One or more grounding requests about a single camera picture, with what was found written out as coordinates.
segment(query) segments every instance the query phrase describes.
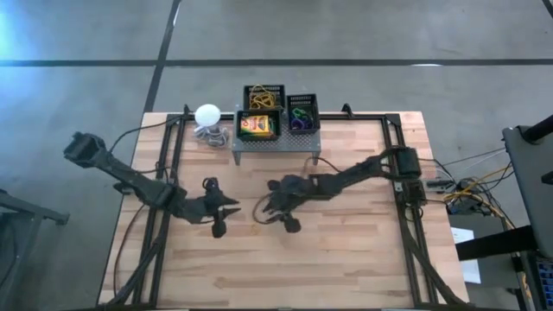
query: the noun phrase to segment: white paper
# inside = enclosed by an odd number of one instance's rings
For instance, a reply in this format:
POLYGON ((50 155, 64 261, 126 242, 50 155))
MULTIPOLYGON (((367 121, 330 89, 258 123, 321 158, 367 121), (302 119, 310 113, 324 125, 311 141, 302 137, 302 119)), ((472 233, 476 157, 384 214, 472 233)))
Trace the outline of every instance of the white paper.
MULTIPOLYGON (((452 227, 451 233, 453 233, 453 240, 456 244, 474 239, 474 232, 472 230, 452 227)), ((461 269, 465 282, 481 283, 477 259, 462 261, 461 269)))

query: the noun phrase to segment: concrete floor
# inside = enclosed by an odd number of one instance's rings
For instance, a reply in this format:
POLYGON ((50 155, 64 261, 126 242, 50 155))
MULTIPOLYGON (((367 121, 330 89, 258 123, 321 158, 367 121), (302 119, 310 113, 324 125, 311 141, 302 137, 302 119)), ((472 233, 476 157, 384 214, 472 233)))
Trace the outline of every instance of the concrete floor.
MULTIPOLYGON (((0 60, 155 60, 171 3, 4 0, 0 60)), ((553 58, 552 35, 539 0, 183 0, 168 59, 553 58)), ((14 309, 94 305, 121 197, 112 178, 65 161, 62 150, 76 130, 109 144, 137 127, 153 74, 153 67, 0 67, 0 188, 71 213, 65 227, 44 223, 14 309)), ((552 80, 547 66, 171 67, 153 110, 214 103, 229 111, 243 85, 285 84, 288 93, 316 92, 322 111, 343 103, 423 111, 435 157, 448 162, 501 147, 503 128, 550 115, 552 80)), ((116 156, 130 162, 135 141, 123 140, 116 156)), ((463 174, 507 163, 500 155, 463 174)), ((527 224, 514 178, 494 193, 517 225, 527 224)), ((480 306, 516 308, 501 289, 469 291, 480 306)))

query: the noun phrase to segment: wooden tabletop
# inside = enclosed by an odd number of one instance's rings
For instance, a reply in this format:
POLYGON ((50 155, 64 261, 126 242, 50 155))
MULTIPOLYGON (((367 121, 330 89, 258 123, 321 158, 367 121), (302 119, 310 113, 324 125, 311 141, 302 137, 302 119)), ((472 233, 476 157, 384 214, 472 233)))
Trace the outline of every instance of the wooden tabletop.
MULTIPOLYGON (((398 113, 406 144, 417 148, 419 157, 431 158, 422 113, 398 113)), ((143 125, 163 122, 166 115, 147 113, 143 125)), ((230 122, 223 124, 232 129, 230 122)), ((221 189, 239 200, 242 210, 228 219, 227 234, 219 239, 212 238, 211 225, 190 225, 183 219, 171 219, 159 308, 412 307, 389 181, 370 179, 345 189, 330 201, 308 202, 294 213, 302 222, 302 230, 288 234, 282 224, 255 223, 251 212, 257 200, 268 193, 267 181, 299 174, 309 154, 248 153, 242 155, 241 166, 237 167, 230 148, 214 149, 197 142, 193 128, 194 122, 189 122, 181 152, 181 186, 190 197, 201 196, 202 180, 216 176, 221 189)), ((133 168, 155 167, 163 129, 141 131, 133 168)), ((322 121, 321 144, 321 156, 338 168, 350 167, 385 147, 381 125, 374 121, 322 121)), ((421 165, 423 177, 434 177, 431 162, 421 165)), ((332 169, 319 162, 310 171, 332 169)), ((99 302, 113 297, 115 256, 130 219, 140 206, 134 196, 124 199, 99 302)), ((144 208, 121 255, 118 289, 137 266, 146 219, 144 208)), ((430 261, 448 286, 468 301, 443 205, 429 203, 424 207, 423 226, 430 261)), ((149 293, 152 270, 153 264, 144 293, 149 293)), ((420 267, 417 274, 423 300, 427 301, 420 267)))

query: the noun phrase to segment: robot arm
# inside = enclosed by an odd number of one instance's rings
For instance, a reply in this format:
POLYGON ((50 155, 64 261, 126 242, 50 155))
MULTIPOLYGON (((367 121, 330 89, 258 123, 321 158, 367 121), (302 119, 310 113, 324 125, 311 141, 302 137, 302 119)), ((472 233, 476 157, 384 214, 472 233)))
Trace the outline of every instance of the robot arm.
POLYGON ((281 181, 269 181, 269 203, 263 212, 270 215, 267 223, 282 221, 287 232, 299 232, 300 222, 292 217, 291 212, 308 200, 331 200, 342 189, 373 177, 402 182, 407 186, 405 190, 409 190, 406 193, 410 193, 410 200, 425 200, 423 185, 418 180, 420 175, 416 150, 396 146, 337 174, 311 174, 308 178, 286 175, 281 181), (397 164, 396 173, 390 172, 383 163, 387 158, 397 164))
POLYGON ((201 224, 204 217, 213 217, 212 232, 215 238, 226 232, 224 219, 239 208, 220 209, 235 205, 238 201, 227 198, 219 189, 217 179, 206 178, 203 187, 206 195, 187 199, 187 191, 176 184, 154 181, 120 162, 105 148, 104 140, 93 134, 75 133, 73 141, 63 151, 69 161, 82 168, 98 168, 119 180, 113 187, 122 194, 131 189, 147 206, 170 212, 176 218, 186 219, 191 224, 201 224))

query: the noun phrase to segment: white ball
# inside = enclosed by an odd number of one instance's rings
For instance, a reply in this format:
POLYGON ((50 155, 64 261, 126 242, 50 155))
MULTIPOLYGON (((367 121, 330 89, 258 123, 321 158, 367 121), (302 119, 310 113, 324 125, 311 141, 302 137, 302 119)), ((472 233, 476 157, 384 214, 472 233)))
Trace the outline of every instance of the white ball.
POLYGON ((221 110, 216 105, 200 106, 194 114, 194 120, 199 126, 213 126, 221 119, 221 110))

